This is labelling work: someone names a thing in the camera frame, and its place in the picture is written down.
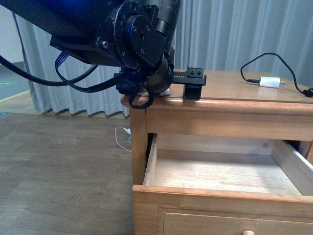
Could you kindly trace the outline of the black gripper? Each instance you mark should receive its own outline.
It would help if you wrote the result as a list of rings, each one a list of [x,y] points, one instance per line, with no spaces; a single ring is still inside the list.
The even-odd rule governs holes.
[[[139,94],[144,94],[148,90],[153,94],[161,94],[165,93],[172,83],[183,84],[183,99],[198,101],[201,98],[202,86],[206,85],[204,70],[188,67],[183,72],[174,71],[174,56],[175,50],[171,47],[169,54],[163,55],[156,71],[127,79],[116,85],[116,89],[124,95],[130,95],[136,87],[139,87]]]

